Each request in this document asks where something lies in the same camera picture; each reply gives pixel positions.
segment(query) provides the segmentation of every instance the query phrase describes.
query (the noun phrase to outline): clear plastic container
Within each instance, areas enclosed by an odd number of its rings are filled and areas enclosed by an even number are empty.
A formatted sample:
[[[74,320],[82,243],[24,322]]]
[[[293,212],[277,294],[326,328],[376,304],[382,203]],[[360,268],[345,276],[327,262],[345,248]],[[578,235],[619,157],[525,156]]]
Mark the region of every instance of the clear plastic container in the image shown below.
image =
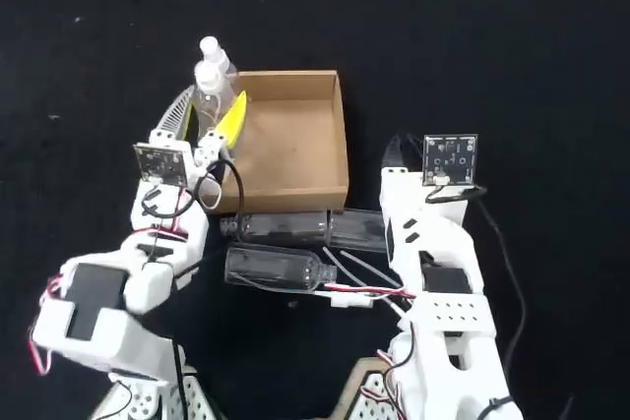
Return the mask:
[[[347,250],[385,253],[385,224],[380,211],[332,210],[329,244]]]
[[[328,244],[328,213],[304,211],[300,213],[253,213],[243,215],[241,240],[275,246]],[[236,217],[222,218],[220,231],[235,236]]]
[[[230,284],[308,291],[336,278],[336,267],[305,250],[237,244],[225,257],[225,282]]]
[[[204,59],[195,66],[193,105],[199,117],[201,139],[221,121],[242,92],[242,87],[236,67],[216,38],[202,38],[199,48]]]
[[[201,61],[195,66],[193,106],[199,118],[199,139],[214,130],[236,98],[231,83],[217,65]]]
[[[237,233],[236,218],[223,218],[220,231]],[[243,215],[242,241],[278,246],[330,245],[385,253],[385,226],[379,211],[332,210]]]

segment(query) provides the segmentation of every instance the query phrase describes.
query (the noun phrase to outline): black background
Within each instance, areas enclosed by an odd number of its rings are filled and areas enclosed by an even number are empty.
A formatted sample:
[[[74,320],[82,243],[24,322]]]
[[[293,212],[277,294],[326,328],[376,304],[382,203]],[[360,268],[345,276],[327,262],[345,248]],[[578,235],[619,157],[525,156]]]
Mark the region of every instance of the black background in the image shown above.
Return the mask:
[[[7,418],[85,418],[104,395],[103,374],[58,357],[38,379],[26,328],[47,276],[129,232],[131,145],[191,82],[209,33],[243,70],[339,71],[349,207],[378,208],[394,133],[479,133],[476,179],[531,311],[513,394],[533,419],[556,418],[571,392],[571,418],[622,411],[628,0],[0,0],[0,19]],[[514,291],[473,210],[466,227],[502,348]],[[221,284],[216,261],[150,325],[185,347],[230,419],[327,415],[394,321],[289,300]]]

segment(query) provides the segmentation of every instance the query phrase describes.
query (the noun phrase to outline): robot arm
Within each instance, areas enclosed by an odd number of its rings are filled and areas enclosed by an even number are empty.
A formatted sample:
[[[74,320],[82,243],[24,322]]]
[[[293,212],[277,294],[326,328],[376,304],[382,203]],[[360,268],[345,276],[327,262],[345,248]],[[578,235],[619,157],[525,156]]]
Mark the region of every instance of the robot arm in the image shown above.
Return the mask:
[[[191,90],[169,107],[147,144],[137,144],[142,172],[131,210],[132,233],[120,248],[68,260],[55,288],[40,301],[34,343],[110,378],[153,388],[177,385],[184,354],[172,340],[136,320],[186,286],[198,270],[208,218],[194,191],[221,197],[229,159],[227,137],[209,132],[193,151],[182,140],[191,113]]]
[[[395,362],[410,356],[392,373],[409,419],[481,418],[496,400],[503,404],[491,418],[523,419],[507,400],[496,328],[473,240],[462,227],[467,202],[461,196],[473,185],[475,149],[476,136],[426,138],[423,172],[410,172],[401,161],[382,169],[390,267],[416,294],[401,320],[403,332],[390,344]],[[440,189],[447,202],[432,204],[438,183],[449,182]]]

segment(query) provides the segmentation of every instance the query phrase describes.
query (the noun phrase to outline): cardboard box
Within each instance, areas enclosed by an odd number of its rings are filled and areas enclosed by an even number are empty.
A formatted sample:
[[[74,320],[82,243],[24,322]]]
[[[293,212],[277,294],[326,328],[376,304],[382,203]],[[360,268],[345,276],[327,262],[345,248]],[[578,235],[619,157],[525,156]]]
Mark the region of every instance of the cardboard box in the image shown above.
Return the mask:
[[[244,210],[342,209],[348,178],[337,73],[261,71],[241,77],[251,98],[234,161],[245,188]],[[216,212],[236,211],[231,173],[222,190]]]

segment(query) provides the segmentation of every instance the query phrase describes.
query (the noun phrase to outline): white bottle cap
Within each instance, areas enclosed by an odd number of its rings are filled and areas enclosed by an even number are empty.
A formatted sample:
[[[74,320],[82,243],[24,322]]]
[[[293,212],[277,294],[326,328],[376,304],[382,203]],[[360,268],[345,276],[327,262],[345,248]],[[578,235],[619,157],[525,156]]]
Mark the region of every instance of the white bottle cap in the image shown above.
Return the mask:
[[[201,92],[216,95],[223,88],[223,74],[216,64],[201,61],[195,66],[195,82]]]
[[[199,48],[204,55],[204,61],[216,64],[222,73],[226,73],[229,68],[229,59],[225,51],[219,45],[214,36],[206,36],[199,42]]]

